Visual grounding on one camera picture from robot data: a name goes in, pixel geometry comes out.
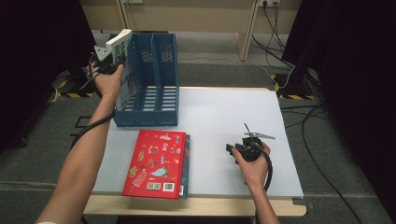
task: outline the power outlet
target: power outlet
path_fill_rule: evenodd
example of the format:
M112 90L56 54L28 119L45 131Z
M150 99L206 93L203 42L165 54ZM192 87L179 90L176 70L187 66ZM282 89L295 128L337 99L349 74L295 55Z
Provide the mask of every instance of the power outlet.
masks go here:
M266 0L267 1L267 7L275 7L276 4L279 6L280 0Z

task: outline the white table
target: white table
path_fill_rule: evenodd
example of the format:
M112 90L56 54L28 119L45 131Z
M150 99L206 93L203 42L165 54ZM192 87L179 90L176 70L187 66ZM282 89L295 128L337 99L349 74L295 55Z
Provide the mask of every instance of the white table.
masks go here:
M120 196L141 128L110 125L106 153L85 214L252 216L254 204L226 144L242 143L247 124L271 149L274 175L268 195L279 216L302 216L304 197L290 153L276 93L265 89L180 88L177 127L191 135L189 199L137 200Z

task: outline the black device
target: black device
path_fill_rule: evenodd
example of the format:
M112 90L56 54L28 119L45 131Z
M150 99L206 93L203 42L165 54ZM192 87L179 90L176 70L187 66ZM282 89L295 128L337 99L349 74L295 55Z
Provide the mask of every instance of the black device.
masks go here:
M264 156L264 158L267 160L267 164L268 164L268 175L267 175L267 180L264 185L264 189L268 190L268 188L270 187L270 184L271 184L271 179L272 179L272 174L273 174L273 166L272 166L271 159L268 156L268 154L262 149L262 140L260 140L260 138L258 138L258 137L253 137L253 134L248 129L248 126L246 125L246 123L245 123L245 127L247 127L249 137L242 138L243 145L235 143L235 146L233 147L230 144L226 144L225 149L226 149L226 151L230 152L231 156L233 156L232 149L235 148L236 150L238 150L241 153L242 158L244 158L244 160L247 162L252 162L252 161L257 160L260 157L260 155L262 154Z
M246 137L242 138L242 143L238 144L235 143L235 147L227 144L226 145L226 150L230 152L230 155L233 156L232 149L235 148L238 150L242 158L244 158L245 161L255 161L259 156L262 154L262 140L258 137Z
M100 72L101 74L111 75L117 70L120 64L125 63L125 55L123 55L122 60L115 63L113 62L111 49L100 48L97 46L95 46L94 49L95 53L93 53L92 57L90 58L90 65L94 60L95 68L97 68L96 71Z

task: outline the red book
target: red book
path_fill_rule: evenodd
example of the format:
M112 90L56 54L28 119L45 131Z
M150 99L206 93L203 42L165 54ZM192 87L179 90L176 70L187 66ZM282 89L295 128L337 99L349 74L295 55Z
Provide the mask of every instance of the red book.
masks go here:
M122 195L178 199L186 134L141 130Z

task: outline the human hand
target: human hand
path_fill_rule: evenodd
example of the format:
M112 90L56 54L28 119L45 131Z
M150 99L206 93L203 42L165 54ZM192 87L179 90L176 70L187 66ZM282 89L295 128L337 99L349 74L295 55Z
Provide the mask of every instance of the human hand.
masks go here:
M120 93L121 76L123 74L124 66L120 64L117 70L112 75L104 75L94 73L95 85L103 98L115 99Z
M268 155L270 154L271 149L265 143L262 143L262 149ZM250 189L262 188L268 173L268 163L264 156L261 154L257 160L248 162L244 160L241 153L235 148L233 148L233 156L239 164L242 178L247 186Z

